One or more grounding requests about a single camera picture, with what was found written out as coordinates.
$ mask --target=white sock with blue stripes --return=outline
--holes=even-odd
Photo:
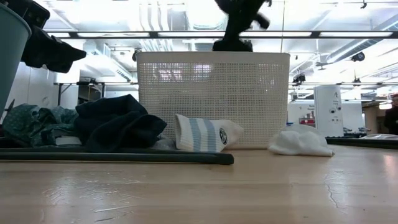
[[[175,115],[177,149],[194,152],[221,152],[233,145],[243,128],[228,120],[208,120]]]

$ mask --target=folded clothing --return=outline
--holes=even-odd
[[[75,128],[90,152],[115,152],[120,147],[153,146],[166,127],[149,115],[131,95],[102,98],[76,107]]]
[[[274,136],[268,150],[281,155],[333,156],[326,139],[315,128],[302,124],[284,127]]]
[[[60,136],[76,136],[75,110],[57,106],[52,109],[22,104],[7,112],[4,135],[26,147],[55,146]]]
[[[175,115],[175,141],[180,150],[221,152],[235,144],[242,133],[243,128],[232,121]]]

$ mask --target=table surface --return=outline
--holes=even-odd
[[[233,151],[233,166],[0,163],[0,223],[397,223],[398,151]]]

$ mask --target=fluorescent light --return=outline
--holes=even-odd
[[[159,37],[223,37],[225,32],[159,32]],[[309,37],[311,32],[242,32],[240,37]]]
[[[159,32],[159,37],[223,37],[224,32]]]
[[[340,83],[340,85],[353,86],[353,85],[379,85],[380,83]]]
[[[311,32],[242,32],[241,37],[309,37]]]
[[[289,83],[289,85],[336,85],[336,83]]]
[[[292,100],[292,101],[313,101],[313,100]],[[357,100],[357,99],[346,99],[341,100],[342,102],[353,101],[353,102],[386,102],[387,100]]]
[[[135,84],[133,84],[133,83],[129,83],[129,82],[126,82],[126,83],[105,83],[105,85],[135,85]]]
[[[388,110],[388,109],[391,109],[391,108],[392,108],[392,105],[390,103],[380,104],[379,105],[379,109],[380,110]]]
[[[149,37],[148,32],[79,32],[79,37]]]
[[[392,32],[321,32],[320,37],[389,37]]]
[[[48,35],[53,35],[54,37],[59,37],[59,38],[63,38],[63,37],[70,37],[70,35],[67,32],[62,32],[62,33],[47,33]]]

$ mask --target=white mesh basket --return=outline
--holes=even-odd
[[[289,54],[143,52],[137,55],[139,101],[175,138],[174,114],[241,125],[238,147],[265,148],[286,125]]]

